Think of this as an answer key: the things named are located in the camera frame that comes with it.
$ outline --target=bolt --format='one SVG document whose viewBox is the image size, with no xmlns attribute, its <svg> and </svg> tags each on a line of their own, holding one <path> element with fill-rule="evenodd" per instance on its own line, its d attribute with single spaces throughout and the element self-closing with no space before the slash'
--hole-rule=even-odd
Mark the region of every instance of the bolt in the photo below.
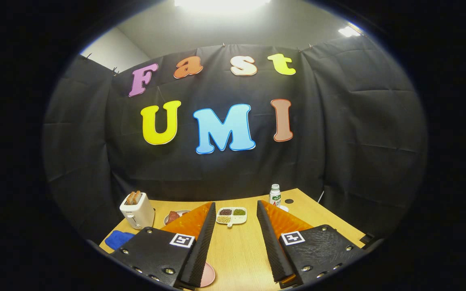
<svg viewBox="0 0 466 291">
<path fill-rule="evenodd" d="M 176 272 L 172 268 L 165 268 L 165 269 L 163 269 L 163 271 L 165 271 L 165 273 L 170 274 L 170 275 L 172 275 L 172 274 L 174 274 Z"/>
</svg>

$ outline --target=yellow letter u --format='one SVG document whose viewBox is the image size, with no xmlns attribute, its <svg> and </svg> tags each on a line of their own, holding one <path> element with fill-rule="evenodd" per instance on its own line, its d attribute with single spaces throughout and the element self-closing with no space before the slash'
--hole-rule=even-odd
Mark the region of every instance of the yellow letter u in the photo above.
<svg viewBox="0 0 466 291">
<path fill-rule="evenodd" d="M 159 107 L 148 106 L 141 110 L 143 116 L 143 138 L 150 144 L 165 144 L 174 139 L 177 133 L 177 107 L 181 105 L 180 101 L 170 101 L 163 105 L 167 111 L 167 129 L 164 133 L 156 132 L 156 112 Z"/>
</svg>

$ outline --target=beans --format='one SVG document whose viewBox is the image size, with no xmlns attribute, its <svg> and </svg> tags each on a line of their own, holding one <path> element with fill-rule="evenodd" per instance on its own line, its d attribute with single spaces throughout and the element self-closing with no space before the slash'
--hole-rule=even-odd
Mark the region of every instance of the beans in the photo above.
<svg viewBox="0 0 466 291">
<path fill-rule="evenodd" d="M 246 212 L 243 209 L 235 209 L 233 215 L 246 215 Z"/>
<path fill-rule="evenodd" d="M 219 212 L 219 215 L 231 215 L 231 209 L 223 209 Z"/>
<path fill-rule="evenodd" d="M 231 221 L 231 217 L 217 217 L 217 222 L 228 223 Z"/>
</svg>

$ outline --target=black curtain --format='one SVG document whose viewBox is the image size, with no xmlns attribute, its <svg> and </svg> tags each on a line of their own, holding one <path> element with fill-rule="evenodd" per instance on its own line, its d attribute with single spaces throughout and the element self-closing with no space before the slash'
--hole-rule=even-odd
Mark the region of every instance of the black curtain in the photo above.
<svg viewBox="0 0 466 291">
<path fill-rule="evenodd" d="M 108 68 L 77 56 L 57 84 L 44 119 L 42 152 L 52 198 L 86 239 L 100 242 L 123 219 L 105 143 Z"/>
<path fill-rule="evenodd" d="M 296 74 L 274 69 L 282 53 Z M 192 55 L 203 70 L 173 77 Z M 230 59 L 248 55 L 258 68 L 235 76 Z M 132 71 L 157 63 L 143 94 L 128 97 Z M 275 142 L 270 101 L 291 101 L 294 137 Z M 163 104 L 181 101 L 178 132 L 164 145 L 142 136 L 141 109 L 157 105 L 156 129 L 166 129 Z M 193 112 L 211 108 L 224 122 L 247 103 L 248 151 L 199 155 Z M 270 185 L 300 188 L 363 232 L 386 236 L 403 216 L 422 178 L 427 134 L 414 88 L 392 58 L 366 37 L 342 38 L 298 51 L 273 46 L 208 46 L 138 64 L 113 77 L 82 57 L 59 82 L 44 126 L 52 193 L 74 226 L 100 241 L 122 219 L 118 205 L 132 190 L 150 199 L 224 200 L 267 194 Z"/>
</svg>

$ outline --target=white toaster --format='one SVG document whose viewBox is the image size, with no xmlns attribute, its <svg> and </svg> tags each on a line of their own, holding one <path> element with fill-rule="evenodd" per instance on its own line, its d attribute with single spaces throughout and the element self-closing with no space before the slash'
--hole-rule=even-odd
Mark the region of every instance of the white toaster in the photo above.
<svg viewBox="0 0 466 291">
<path fill-rule="evenodd" d="M 154 224 L 155 210 L 152 208 L 146 193 L 141 192 L 141 197 L 135 205 L 125 204 L 127 202 L 127 197 L 125 197 L 120 205 L 120 210 L 127 221 L 129 221 L 131 227 L 137 230 L 142 230 L 147 226 L 151 227 Z"/>
</svg>

